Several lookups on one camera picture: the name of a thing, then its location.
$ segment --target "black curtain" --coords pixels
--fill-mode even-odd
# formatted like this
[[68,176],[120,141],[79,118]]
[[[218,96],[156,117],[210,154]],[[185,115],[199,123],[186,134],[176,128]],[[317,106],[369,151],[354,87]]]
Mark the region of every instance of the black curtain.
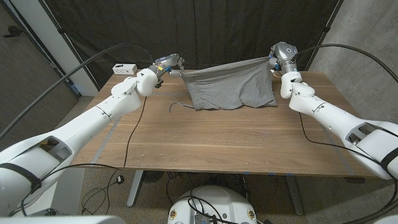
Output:
[[[141,45],[159,58],[173,53],[186,69],[202,69],[268,56],[284,41],[298,50],[318,43],[338,0],[58,0],[46,1],[83,60],[123,42]],[[310,54],[297,61],[303,70]],[[151,61],[140,49],[119,49],[88,65],[100,87],[115,63]]]

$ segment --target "black strap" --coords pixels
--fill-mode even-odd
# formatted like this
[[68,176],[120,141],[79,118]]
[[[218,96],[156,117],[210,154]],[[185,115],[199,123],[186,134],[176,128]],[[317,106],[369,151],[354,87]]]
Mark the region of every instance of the black strap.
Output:
[[329,32],[329,30],[330,30],[330,27],[324,27],[323,28],[323,32]]
[[3,164],[0,164],[0,168],[9,169],[9,170],[12,170],[14,172],[17,172],[20,175],[23,175],[32,184],[30,186],[30,189],[32,189],[31,193],[33,193],[34,191],[36,191],[37,189],[42,187],[42,182],[40,181],[40,179],[37,178],[29,170],[27,170],[27,169],[25,169],[23,167],[20,167],[18,165],[11,164],[11,163],[3,163]]
[[65,30],[64,29],[57,29],[59,34],[64,34]]
[[387,170],[388,164],[390,164],[390,162],[393,159],[395,159],[397,156],[398,156],[398,148],[394,149],[385,156],[385,158],[380,162],[381,167],[383,167],[383,169],[388,172]]

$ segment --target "cable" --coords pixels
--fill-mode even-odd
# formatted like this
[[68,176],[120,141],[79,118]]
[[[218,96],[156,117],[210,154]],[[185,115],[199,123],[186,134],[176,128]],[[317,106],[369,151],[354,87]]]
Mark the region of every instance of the cable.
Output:
[[[112,186],[112,185],[114,185],[114,184],[117,184],[117,182],[113,182],[111,185],[109,185],[109,187]],[[81,199],[81,207],[82,207],[82,212],[81,212],[81,213],[83,214],[83,212],[87,211],[87,212],[91,213],[92,215],[94,215],[94,213],[96,213],[96,212],[98,211],[98,209],[100,209],[100,208],[102,207],[102,205],[103,205],[104,202],[105,202],[106,197],[108,196],[108,198],[109,198],[109,194],[107,194],[106,191],[105,191],[105,189],[107,189],[107,188],[108,188],[108,187],[103,187],[103,188],[101,188],[101,187],[96,187],[96,188],[94,188],[94,189],[89,190],[89,191],[83,196],[83,198]],[[86,197],[90,192],[92,192],[92,191],[94,191],[94,190],[99,190],[99,191],[95,192],[93,195],[91,195],[90,197],[88,197],[88,199],[86,200],[86,202],[83,203],[85,197]],[[90,211],[86,208],[86,204],[87,204],[87,202],[88,202],[92,197],[94,197],[96,194],[98,194],[98,193],[100,193],[100,192],[104,192],[104,199],[103,199],[103,201],[101,202],[101,205],[99,205],[99,207],[98,207],[94,212],[90,212]]]
[[315,49],[318,49],[318,48],[321,48],[321,47],[342,47],[342,48],[354,50],[354,51],[359,52],[359,53],[361,53],[363,55],[366,55],[369,58],[373,59],[375,62],[377,62],[379,65],[381,65],[381,67],[384,68],[388,72],[388,74],[398,83],[398,76],[385,63],[383,63],[380,59],[378,59],[374,55],[371,55],[370,53],[367,53],[364,50],[357,49],[356,47],[351,47],[351,46],[348,46],[348,45],[343,45],[343,44],[322,44],[322,45],[318,45],[318,46],[315,46],[315,47],[310,47],[310,48],[307,48],[307,49],[299,51],[296,55],[293,56],[291,61],[293,63],[295,63],[297,57],[300,54],[305,53],[305,52],[309,52],[311,50],[315,50]]
[[[348,150],[348,151],[355,152],[355,153],[357,153],[358,155],[361,155],[361,156],[363,156],[363,157],[365,157],[365,158],[367,158],[367,159],[369,159],[369,160],[371,160],[371,161],[373,161],[373,162],[375,162],[375,163],[377,163],[377,164],[380,165],[380,162],[376,161],[376,160],[373,159],[372,157],[365,156],[364,154],[362,154],[362,153],[360,153],[360,152],[357,152],[357,151],[354,151],[354,150],[352,150],[352,149],[348,149],[348,148],[346,148],[346,147],[338,146],[338,145],[334,145],[334,144],[327,144],[327,143],[316,142],[316,141],[310,140],[310,139],[307,137],[307,134],[305,133],[304,125],[303,125],[303,119],[302,119],[302,117],[301,117],[301,113],[298,113],[298,114],[300,115],[301,127],[302,127],[302,129],[303,129],[304,136],[305,136],[305,138],[307,138],[308,141],[310,141],[310,142],[312,142],[312,143],[315,143],[315,144],[322,144],[322,145],[326,145],[326,146],[340,147],[340,148],[342,148],[342,149],[346,149],[346,150]],[[359,219],[357,219],[357,220],[353,220],[353,221],[351,221],[351,222],[348,222],[349,224],[366,223],[366,222],[371,221],[371,220],[373,220],[373,219],[375,219],[375,218],[379,218],[380,216],[382,216],[382,215],[386,214],[387,212],[390,212],[391,210],[393,210],[393,209],[395,209],[396,207],[398,207],[398,199],[397,199],[397,200],[394,200],[394,199],[396,198],[397,192],[398,192],[398,180],[397,180],[393,175],[391,175],[391,174],[389,173],[388,170],[386,170],[386,172],[387,172],[387,173],[391,176],[391,178],[394,180],[394,185],[395,185],[395,190],[394,190],[394,193],[393,193],[393,195],[392,195],[390,201],[389,201],[384,207],[382,207],[379,211],[374,212],[373,214],[370,214],[370,215],[368,215],[368,216],[366,216],[366,217],[364,217],[364,218],[359,218]]]
[[204,214],[203,212],[201,212],[201,211],[195,209],[195,208],[192,206],[192,204],[189,202],[189,200],[191,200],[192,198],[188,199],[188,204],[189,204],[189,206],[190,206],[194,211],[196,211],[197,213],[199,213],[200,215],[203,215],[204,217],[207,217],[207,218],[211,218],[212,220],[216,220],[216,221],[221,222],[221,223],[237,224],[237,223],[234,223],[234,222],[229,222],[229,221],[223,220],[223,219],[221,218],[221,215],[218,213],[217,209],[216,209],[214,206],[212,206],[212,204],[208,203],[207,201],[205,201],[205,200],[203,200],[203,199],[201,199],[201,198],[195,197],[195,196],[193,196],[193,198],[198,199],[198,200],[202,200],[203,202],[207,203],[207,204],[217,213],[217,215],[218,215],[220,218],[215,218],[215,217],[209,216],[209,215]]
[[87,65],[90,62],[92,62],[94,59],[98,58],[99,56],[104,55],[104,54],[106,54],[108,52],[111,52],[113,50],[116,50],[116,49],[118,49],[120,47],[128,47],[128,46],[137,47],[137,48],[140,48],[140,49],[144,50],[149,55],[151,61],[154,61],[154,59],[152,58],[152,55],[149,53],[148,50],[146,50],[145,48],[143,48],[143,47],[141,47],[139,45],[129,44],[129,43],[123,43],[123,44],[115,45],[113,47],[110,47],[108,49],[105,49],[105,50],[95,54],[94,56],[90,57],[89,59],[85,60],[83,63],[78,65],[71,72],[69,72],[68,74],[66,74],[62,78],[60,78],[58,81],[56,81],[52,86],[50,86],[40,96],[38,96],[29,106],[27,106],[21,113],[19,113],[19,115],[13,121],[11,121],[11,123],[8,124],[8,126],[6,128],[4,128],[4,130],[1,132],[0,140],[5,137],[5,135],[11,130],[11,128],[14,127],[16,125],[16,123],[30,111],[30,109],[32,109],[41,99],[43,99],[55,87],[57,87],[59,84],[61,84],[61,82],[65,81],[67,78],[71,77],[74,73],[79,71],[79,69],[83,68],[85,65]]
[[111,206],[111,201],[110,201],[110,199],[109,199],[109,186],[110,186],[109,183],[111,183],[111,180],[112,180],[114,174],[115,174],[117,171],[118,171],[118,170],[115,170],[115,171],[113,172],[111,178],[109,178],[108,185],[106,186],[106,195],[108,196],[108,208],[106,209],[105,215],[108,214],[108,212],[109,212],[109,207]]
[[167,181],[167,184],[166,184],[166,195],[167,195],[167,198],[169,199],[170,204],[173,205],[173,201],[172,201],[172,199],[170,198],[170,195],[169,195],[169,182],[170,182],[170,180],[171,180],[171,179],[169,179],[169,180]]
[[364,155],[364,154],[362,154],[362,153],[360,153],[360,152],[357,152],[357,151],[355,151],[355,150],[348,149],[347,147],[339,146],[339,145],[335,145],[335,144],[323,143],[323,142],[316,142],[316,141],[310,140],[310,139],[307,137],[307,134],[305,133],[304,125],[303,125],[303,119],[302,119],[302,117],[301,117],[301,113],[299,112],[298,115],[300,115],[301,127],[302,127],[302,129],[303,129],[304,136],[305,136],[305,138],[306,138],[308,141],[310,141],[310,142],[312,142],[312,143],[315,143],[315,144],[321,144],[321,145],[325,145],[325,146],[334,146],[334,147],[339,147],[339,148],[342,148],[342,149],[346,149],[346,150],[348,150],[348,151],[350,151],[350,152],[354,152],[354,153],[356,153],[356,154],[358,154],[358,155],[360,155],[360,156],[363,156],[363,157],[365,157],[365,158],[367,158],[367,159],[369,159],[369,160],[371,160],[371,161],[373,161],[373,162],[375,162],[375,163],[377,163],[378,165],[381,166],[380,162],[376,161],[376,160],[373,159],[372,157],[366,156],[366,155]]
[[[113,169],[116,169],[116,170],[120,170],[119,168],[116,168],[116,167],[113,167],[113,166],[104,165],[104,164],[74,164],[74,165],[69,165],[69,166],[66,166],[66,167],[62,167],[62,168],[60,168],[60,169],[57,169],[57,170],[55,170],[55,171],[53,171],[53,172],[51,172],[51,173],[45,175],[43,178],[40,179],[40,183],[42,183],[43,180],[45,180],[47,177],[50,177],[51,175],[53,175],[53,174],[55,174],[55,173],[57,173],[57,172],[59,172],[59,171],[61,171],[61,170],[64,170],[64,169],[70,168],[70,167],[78,167],[78,166],[102,166],[102,167],[109,167],[109,168],[113,168]],[[22,199],[22,201],[21,201],[21,210],[22,210],[22,214],[24,214],[24,216],[27,216],[26,211],[25,211],[25,204],[24,204],[24,203],[25,203],[25,199],[26,199],[30,194],[32,194],[34,191],[35,191],[35,189],[31,190],[31,191],[29,192],[29,194],[27,194],[27,195],[24,197],[24,199]]]
[[[99,191],[95,192],[92,196],[88,197],[87,201],[86,201],[85,203],[83,203],[84,198],[85,198],[90,192],[92,192],[92,191],[94,191],[94,190],[99,190]],[[86,208],[86,203],[87,203],[92,197],[94,197],[97,193],[100,193],[100,192],[104,192],[104,199],[102,200],[101,205],[99,205],[99,207],[98,207],[94,212],[89,211],[89,210]],[[105,199],[106,199],[106,191],[105,191],[104,188],[97,187],[97,188],[94,188],[94,189],[89,190],[89,191],[83,196],[83,199],[81,200],[81,214],[83,214],[84,212],[88,212],[88,213],[94,215],[94,213],[95,213],[99,208],[101,208],[101,206],[104,204]]]
[[141,120],[141,118],[142,118],[142,114],[144,114],[144,108],[145,108],[145,103],[146,103],[146,101],[147,101],[147,97],[145,96],[144,105],[142,106],[141,115],[139,116],[138,122],[137,122],[136,126],[134,127],[134,129],[132,130],[132,132],[131,132],[131,134],[130,134],[130,137],[129,137],[129,140],[128,140],[128,142],[127,142],[127,146],[126,146],[126,156],[124,157],[124,165],[123,165],[123,168],[126,167],[127,154],[128,154],[128,152],[129,152],[129,145],[130,145],[130,140],[131,140],[132,134],[134,133],[134,131],[135,131],[136,128],[138,127],[138,124],[139,124],[139,122],[140,122],[140,120]]
[[363,224],[363,223],[366,223],[368,221],[371,221],[371,220],[374,220],[376,218],[379,218],[380,216],[390,212],[391,210],[395,209],[396,207],[398,207],[398,200],[393,201],[390,204],[390,206],[382,208],[378,212],[375,212],[375,213],[370,214],[370,215],[368,215],[366,217],[363,217],[363,218],[359,218],[357,220],[353,220],[353,221],[347,222],[346,224]]
[[392,194],[392,197],[391,197],[390,201],[383,208],[388,207],[394,201],[394,199],[397,197],[397,193],[398,193],[398,180],[397,179],[394,179],[394,185],[395,185],[394,186],[394,193]]

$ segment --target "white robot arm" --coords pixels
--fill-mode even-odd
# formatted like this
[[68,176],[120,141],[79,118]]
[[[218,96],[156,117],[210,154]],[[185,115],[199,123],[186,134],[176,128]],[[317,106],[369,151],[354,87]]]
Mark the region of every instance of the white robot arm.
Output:
[[18,142],[0,153],[0,216],[9,215],[21,200],[34,202],[51,187],[63,171],[40,179],[51,171],[69,166],[79,151],[111,121],[141,105],[138,94],[149,96],[160,87],[161,76],[183,59],[170,55],[115,85],[112,95],[61,128]]
[[398,125],[385,121],[360,119],[315,96],[315,90],[302,82],[292,61],[296,47],[279,42],[271,48],[270,63],[282,69],[280,95],[290,98],[289,107],[315,118],[338,136],[348,149],[364,154],[376,162],[349,152],[363,166],[382,179],[398,179]]

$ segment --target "gray wall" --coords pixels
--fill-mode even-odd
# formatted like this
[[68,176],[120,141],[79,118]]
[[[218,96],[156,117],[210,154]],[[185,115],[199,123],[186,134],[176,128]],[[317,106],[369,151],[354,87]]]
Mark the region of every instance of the gray wall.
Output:
[[[365,50],[398,73],[398,1],[345,0],[323,41],[330,43]],[[325,73],[363,118],[398,123],[398,83],[373,60],[328,47],[310,71]]]

